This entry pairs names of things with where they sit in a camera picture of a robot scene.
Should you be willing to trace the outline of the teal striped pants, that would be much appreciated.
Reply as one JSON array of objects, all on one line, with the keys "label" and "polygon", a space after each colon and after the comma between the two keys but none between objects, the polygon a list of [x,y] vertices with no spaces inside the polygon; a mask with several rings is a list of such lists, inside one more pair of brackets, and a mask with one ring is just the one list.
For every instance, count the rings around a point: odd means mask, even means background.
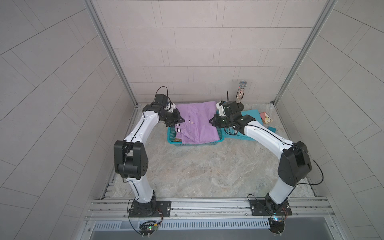
[{"label": "teal striped pants", "polygon": [[[255,113],[259,113],[257,110],[246,111],[246,113],[251,112],[253,118],[255,118]],[[223,134],[225,138],[245,140],[245,141],[257,141],[261,143],[265,140],[279,139],[279,137],[265,128],[258,120],[261,120],[260,117],[257,117],[255,121],[250,122],[248,126],[245,127],[245,134],[241,134],[238,131],[233,129],[223,129]]]}]

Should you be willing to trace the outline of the purple striped pants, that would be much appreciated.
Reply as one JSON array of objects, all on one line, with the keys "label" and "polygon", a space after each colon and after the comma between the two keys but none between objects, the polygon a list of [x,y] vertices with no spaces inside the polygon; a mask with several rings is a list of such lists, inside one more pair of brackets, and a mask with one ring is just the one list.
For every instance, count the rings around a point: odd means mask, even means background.
[{"label": "purple striped pants", "polygon": [[214,117],[217,112],[216,102],[183,104],[177,106],[181,117],[185,120],[176,126],[186,127],[202,127],[212,126],[209,120]]}]

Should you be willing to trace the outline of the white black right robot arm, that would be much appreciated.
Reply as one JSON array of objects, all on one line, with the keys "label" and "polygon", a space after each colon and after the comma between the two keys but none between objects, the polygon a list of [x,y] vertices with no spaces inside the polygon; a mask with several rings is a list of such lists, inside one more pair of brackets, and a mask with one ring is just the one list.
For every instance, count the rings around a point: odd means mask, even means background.
[{"label": "white black right robot arm", "polygon": [[269,214],[277,213],[288,200],[299,181],[312,171],[312,156],[303,142],[292,142],[265,128],[254,117],[243,115],[242,103],[221,101],[216,104],[217,114],[210,120],[214,127],[233,129],[254,139],[270,150],[280,161],[278,180],[265,197]]}]

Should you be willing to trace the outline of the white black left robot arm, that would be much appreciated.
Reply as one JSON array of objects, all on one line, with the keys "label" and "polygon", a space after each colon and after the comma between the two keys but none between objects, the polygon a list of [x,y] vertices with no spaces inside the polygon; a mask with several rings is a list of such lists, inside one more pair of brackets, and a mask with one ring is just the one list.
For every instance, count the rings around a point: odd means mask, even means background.
[{"label": "white black left robot arm", "polygon": [[145,143],[158,123],[163,122],[167,127],[173,127],[184,121],[174,103],[151,103],[143,108],[140,121],[131,133],[124,140],[115,142],[115,172],[122,177],[124,183],[131,186],[135,195],[129,213],[151,216],[157,212],[156,194],[146,176],[149,158]]}]

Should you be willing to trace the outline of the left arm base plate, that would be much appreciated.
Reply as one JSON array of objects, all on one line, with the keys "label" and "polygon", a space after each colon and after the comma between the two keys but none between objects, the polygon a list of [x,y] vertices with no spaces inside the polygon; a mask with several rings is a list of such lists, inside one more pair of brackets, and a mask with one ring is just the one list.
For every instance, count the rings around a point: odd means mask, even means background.
[{"label": "left arm base plate", "polygon": [[130,218],[158,218],[160,216],[169,217],[171,211],[171,201],[157,201],[156,203],[139,203],[134,201],[128,207]]}]

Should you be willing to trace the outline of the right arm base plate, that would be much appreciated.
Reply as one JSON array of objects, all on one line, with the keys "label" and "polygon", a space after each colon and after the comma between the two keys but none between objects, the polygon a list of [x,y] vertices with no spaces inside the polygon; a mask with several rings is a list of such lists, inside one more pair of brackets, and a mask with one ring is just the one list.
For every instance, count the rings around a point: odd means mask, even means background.
[{"label": "right arm base plate", "polygon": [[250,199],[249,203],[250,203],[252,216],[254,217],[257,217],[257,216],[287,217],[293,214],[288,200],[285,200],[280,205],[270,205],[266,203],[266,200],[256,200],[256,199]]}]

